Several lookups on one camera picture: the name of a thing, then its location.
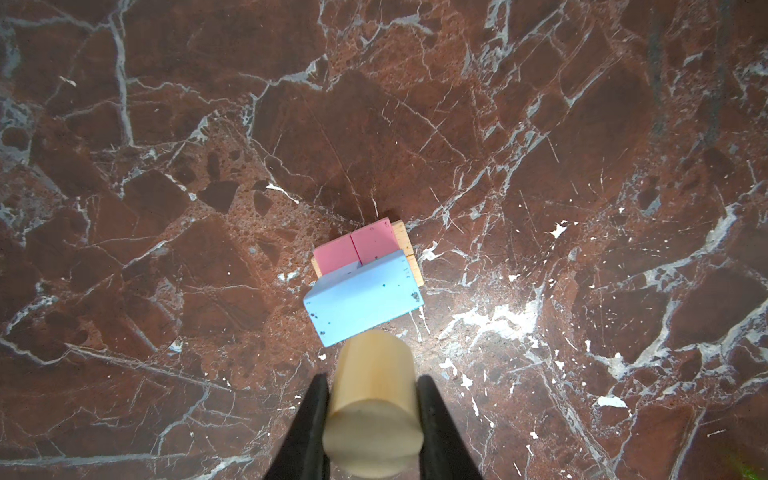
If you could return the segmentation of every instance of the cylinder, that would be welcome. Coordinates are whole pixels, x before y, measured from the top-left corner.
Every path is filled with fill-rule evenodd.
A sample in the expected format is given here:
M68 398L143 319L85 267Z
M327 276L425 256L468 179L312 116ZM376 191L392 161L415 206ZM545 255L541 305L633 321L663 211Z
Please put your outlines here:
M424 443L411 349L382 330L347 340L339 355L323 431L323 448L348 473L396 475Z

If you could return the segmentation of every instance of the marble surface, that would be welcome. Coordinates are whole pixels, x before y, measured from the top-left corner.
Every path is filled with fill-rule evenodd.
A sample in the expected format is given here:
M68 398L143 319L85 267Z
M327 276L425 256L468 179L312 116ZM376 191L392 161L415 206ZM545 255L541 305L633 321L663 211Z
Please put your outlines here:
M768 475L767 3L0 12L3 478L260 478L385 216L486 478Z

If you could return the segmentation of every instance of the pink block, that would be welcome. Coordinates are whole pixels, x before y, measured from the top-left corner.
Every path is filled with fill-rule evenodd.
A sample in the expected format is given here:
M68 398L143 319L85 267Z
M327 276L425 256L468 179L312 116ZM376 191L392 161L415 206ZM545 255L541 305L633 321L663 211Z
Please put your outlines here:
M366 225L349 235L355 244L357 257L363 265L400 250L389 218Z
M315 249L315 260L323 275L338 270L342 266L359 261L352 237L345 235Z

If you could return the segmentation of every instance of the blue block top face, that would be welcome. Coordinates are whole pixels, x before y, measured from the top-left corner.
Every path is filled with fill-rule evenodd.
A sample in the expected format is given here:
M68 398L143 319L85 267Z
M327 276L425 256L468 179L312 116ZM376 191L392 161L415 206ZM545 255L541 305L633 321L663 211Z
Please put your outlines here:
M424 305L402 250L365 266L358 265L352 263L323 275L304 297L306 311L324 346ZM321 282L326 276L330 278Z

